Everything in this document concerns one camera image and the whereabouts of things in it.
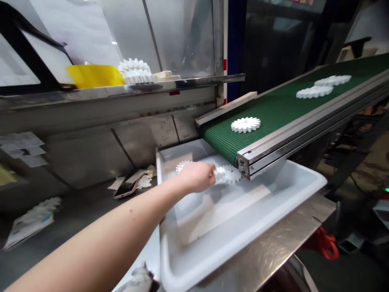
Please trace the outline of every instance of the metal rail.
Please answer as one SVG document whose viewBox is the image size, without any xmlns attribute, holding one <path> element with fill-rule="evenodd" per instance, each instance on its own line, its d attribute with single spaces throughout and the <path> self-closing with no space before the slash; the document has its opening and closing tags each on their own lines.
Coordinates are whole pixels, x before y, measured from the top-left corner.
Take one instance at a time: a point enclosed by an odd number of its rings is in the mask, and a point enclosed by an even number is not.
<svg viewBox="0 0 389 292">
<path fill-rule="evenodd" d="M 386 70 L 241 149 L 237 152 L 236 165 L 247 179 L 253 179 L 275 161 L 289 157 L 364 107 L 384 99 L 388 91 L 389 70 Z"/>
<path fill-rule="evenodd" d="M 131 84 L 122 86 L 99 87 L 72 91 L 57 91 L 36 94 L 0 97 L 0 111 L 19 110 L 31 107 L 46 107 L 64 103 L 91 102 L 108 98 L 127 97 L 156 92 L 179 91 L 221 83 L 245 80 L 245 74 L 191 78 L 155 83 Z"/>
</svg>

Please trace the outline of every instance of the conveyor belt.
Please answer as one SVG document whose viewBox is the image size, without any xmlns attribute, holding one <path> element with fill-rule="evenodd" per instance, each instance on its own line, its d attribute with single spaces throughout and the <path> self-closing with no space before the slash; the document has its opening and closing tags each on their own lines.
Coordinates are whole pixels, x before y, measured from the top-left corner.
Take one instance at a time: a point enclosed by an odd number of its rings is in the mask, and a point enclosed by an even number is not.
<svg viewBox="0 0 389 292">
<path fill-rule="evenodd" d="M 200 134 L 226 160 L 234 164 L 237 151 L 388 68 L 389 53 L 323 67 L 205 123 L 199 129 Z M 312 87 L 316 80 L 332 75 L 352 75 L 352 78 L 346 84 L 335 86 L 333 92 L 325 97 L 296 98 L 297 91 Z M 236 119 L 245 117 L 259 118 L 261 127 L 251 133 L 234 133 L 231 131 L 231 123 Z"/>
</svg>

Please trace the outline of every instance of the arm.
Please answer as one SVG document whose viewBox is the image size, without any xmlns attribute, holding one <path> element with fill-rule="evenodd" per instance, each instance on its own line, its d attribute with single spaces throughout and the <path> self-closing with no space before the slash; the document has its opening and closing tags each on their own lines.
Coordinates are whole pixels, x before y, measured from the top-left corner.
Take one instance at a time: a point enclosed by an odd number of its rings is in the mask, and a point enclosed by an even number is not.
<svg viewBox="0 0 389 292">
<path fill-rule="evenodd" d="M 111 291 L 131 267 L 159 222 L 189 193 L 215 183 L 215 166 L 190 163 L 151 190 L 113 209 L 73 236 L 6 292 Z"/>
</svg>

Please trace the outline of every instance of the plastic tray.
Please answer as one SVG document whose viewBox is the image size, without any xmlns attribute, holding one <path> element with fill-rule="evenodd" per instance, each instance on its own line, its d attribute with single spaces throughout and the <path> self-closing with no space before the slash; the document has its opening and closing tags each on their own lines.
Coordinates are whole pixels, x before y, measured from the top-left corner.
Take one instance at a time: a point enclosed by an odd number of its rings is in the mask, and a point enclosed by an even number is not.
<svg viewBox="0 0 389 292">
<path fill-rule="evenodd" d="M 157 150 L 158 184 L 177 175 L 182 160 L 228 164 L 203 139 Z M 160 225 L 163 287 L 190 289 L 326 183 L 321 174 L 285 160 L 252 181 L 189 194 Z"/>
</svg>

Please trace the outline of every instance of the machine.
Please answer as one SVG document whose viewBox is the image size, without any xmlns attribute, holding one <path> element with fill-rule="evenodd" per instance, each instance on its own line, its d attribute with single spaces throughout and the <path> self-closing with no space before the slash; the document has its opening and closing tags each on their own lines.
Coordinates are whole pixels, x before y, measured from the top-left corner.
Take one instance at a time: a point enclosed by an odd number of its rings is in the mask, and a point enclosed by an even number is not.
<svg viewBox="0 0 389 292">
<path fill-rule="evenodd" d="M 252 180 L 257 175 L 346 123 L 365 107 L 387 97 L 389 54 L 317 68 L 280 86 L 240 101 L 237 108 L 216 109 L 196 119 L 202 137 Z M 296 92 L 332 75 L 352 75 L 331 94 L 297 99 Z M 234 133 L 238 118 L 257 117 L 261 127 Z"/>
</svg>

